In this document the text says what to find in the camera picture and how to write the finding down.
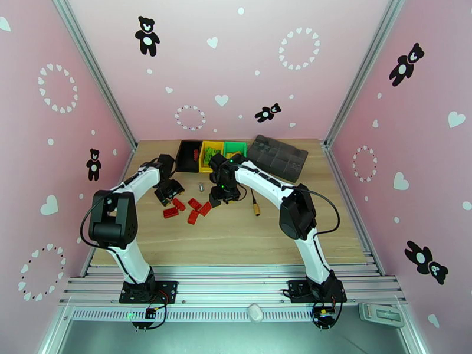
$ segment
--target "black teddy bear sticker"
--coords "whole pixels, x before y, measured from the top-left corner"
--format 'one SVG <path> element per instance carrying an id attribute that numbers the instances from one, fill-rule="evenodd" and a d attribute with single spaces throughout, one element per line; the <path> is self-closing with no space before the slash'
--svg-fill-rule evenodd
<path id="1" fill-rule="evenodd" d="M 432 254 L 428 247 L 421 249 L 412 241 L 408 241 L 407 246 L 411 251 L 405 249 L 405 255 L 410 261 L 417 265 L 417 271 L 421 274 L 431 273 L 434 279 L 436 279 L 440 285 L 443 285 L 446 275 L 449 273 L 447 267 L 432 260 Z"/>
<path id="2" fill-rule="evenodd" d="M 154 20 L 149 18 L 138 17 L 141 30 L 135 34 L 136 39 L 140 39 L 141 53 L 146 55 L 149 50 L 149 55 L 156 56 L 156 44 L 160 44 L 159 37 L 153 32 Z"/>
<path id="3" fill-rule="evenodd" d="M 409 52 L 408 56 L 402 55 L 398 58 L 398 65 L 392 70 L 390 80 L 395 78 L 392 83 L 393 86 L 399 85 L 405 77 L 410 78 L 413 74 L 414 64 L 424 56 L 424 51 L 418 43 L 413 45 L 413 49 Z"/>
<path id="4" fill-rule="evenodd" d="M 266 120 L 272 120 L 274 118 L 274 114 L 276 114 L 278 112 L 281 112 L 281 111 L 282 111 L 282 109 L 276 103 L 272 107 L 264 106 L 262 108 L 262 111 L 255 114 L 254 117 L 257 119 L 257 122 L 264 122 Z"/>
<path id="5" fill-rule="evenodd" d="M 87 167 L 88 167 L 88 180 L 92 181 L 94 179 L 95 181 L 99 180 L 99 169 L 101 169 L 101 163 L 99 161 L 99 154 L 100 151 L 90 149 L 90 160 L 87 161 Z"/>

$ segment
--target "pink wall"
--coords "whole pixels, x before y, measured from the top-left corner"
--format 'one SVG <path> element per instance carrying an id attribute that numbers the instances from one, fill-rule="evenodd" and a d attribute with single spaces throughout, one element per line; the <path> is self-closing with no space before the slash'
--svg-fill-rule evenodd
<path id="1" fill-rule="evenodd" d="M 470 353 L 472 342 L 471 8 L 472 0 L 407 0 L 334 145 L 382 264 L 439 354 Z M 416 42 L 424 57 L 392 86 L 397 58 Z M 407 241 L 448 268 L 443 285 L 431 266 L 417 272 Z"/>
<path id="2" fill-rule="evenodd" d="M 81 217 L 95 190 L 117 183 L 130 147 L 51 0 L 0 0 L 0 49 L 0 351 L 24 354 L 79 274 L 89 251 L 77 243 Z M 100 151 L 97 182 L 90 148 Z"/>
<path id="3" fill-rule="evenodd" d="M 69 1 L 144 140 L 324 138 L 389 0 Z M 140 15 L 155 20 L 154 57 L 135 38 Z"/>

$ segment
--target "wooden surface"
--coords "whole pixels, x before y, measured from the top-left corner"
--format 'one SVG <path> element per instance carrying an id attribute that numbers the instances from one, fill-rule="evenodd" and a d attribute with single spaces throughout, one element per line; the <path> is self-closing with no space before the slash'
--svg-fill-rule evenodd
<path id="1" fill-rule="evenodd" d="M 327 261 L 331 264 L 364 263 L 358 236 L 318 140 L 284 142 L 308 151 L 298 183 L 330 198 L 340 212 L 340 228 L 336 232 L 320 236 Z M 158 157 L 161 153 L 175 157 L 179 143 L 177 140 L 141 141 L 126 177 L 134 174 L 143 162 Z M 144 194 L 137 203 L 137 241 L 144 259 L 150 265 L 302 263 L 295 243 L 278 226 L 279 211 L 256 191 L 254 195 L 261 209 L 259 217 L 253 213 L 251 194 L 248 191 L 245 200 L 222 204 L 212 209 L 206 217 L 199 215 L 196 224 L 190 225 L 187 223 L 190 214 L 187 202 L 195 198 L 204 204 L 213 184 L 209 180 L 209 174 L 205 173 L 177 172 L 173 177 L 185 188 L 185 192 L 178 196 L 186 205 L 184 212 L 164 219 L 162 211 L 165 207 L 152 190 Z M 204 184 L 204 192 L 198 190 L 200 182 Z M 315 196 L 313 202 L 317 212 L 318 231 L 332 228 L 336 224 L 332 207 Z M 115 262 L 109 253 L 97 250 L 92 264 Z"/>

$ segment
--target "yellow bin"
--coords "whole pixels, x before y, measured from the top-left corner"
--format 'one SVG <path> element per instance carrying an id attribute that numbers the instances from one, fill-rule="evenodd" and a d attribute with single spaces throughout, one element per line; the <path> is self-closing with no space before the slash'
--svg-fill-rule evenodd
<path id="1" fill-rule="evenodd" d="M 224 141 L 203 141 L 202 148 L 200 150 L 200 156 L 198 158 L 198 172 L 200 173 L 211 173 L 213 170 L 208 165 L 204 165 L 205 154 L 207 148 L 219 150 L 220 154 L 223 155 L 223 148 L 225 146 Z"/>

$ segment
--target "red block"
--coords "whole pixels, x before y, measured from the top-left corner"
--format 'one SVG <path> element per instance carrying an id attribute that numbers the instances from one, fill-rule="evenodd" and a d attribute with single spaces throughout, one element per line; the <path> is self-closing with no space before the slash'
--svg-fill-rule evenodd
<path id="1" fill-rule="evenodd" d="M 195 198 L 192 198 L 190 201 L 188 201 L 188 204 L 196 211 L 198 211 L 202 206 L 201 203 L 198 202 Z"/>
<path id="2" fill-rule="evenodd" d="M 174 198 L 172 200 L 174 206 L 176 206 L 180 211 L 185 211 L 185 205 L 179 201 L 178 199 Z"/>
<path id="3" fill-rule="evenodd" d="M 198 212 L 197 211 L 190 212 L 190 216 L 187 219 L 187 223 L 195 224 L 197 217 L 198 217 Z"/>
<path id="4" fill-rule="evenodd" d="M 210 202 L 207 202 L 206 204 L 203 205 L 203 207 L 200 209 L 200 214 L 203 216 L 206 216 L 207 213 L 209 213 L 210 209 L 213 207 L 211 206 Z"/>
<path id="5" fill-rule="evenodd" d="M 177 207 L 169 208 L 169 209 L 164 209 L 164 218 L 170 218 L 177 216 L 179 214 L 179 210 Z"/>

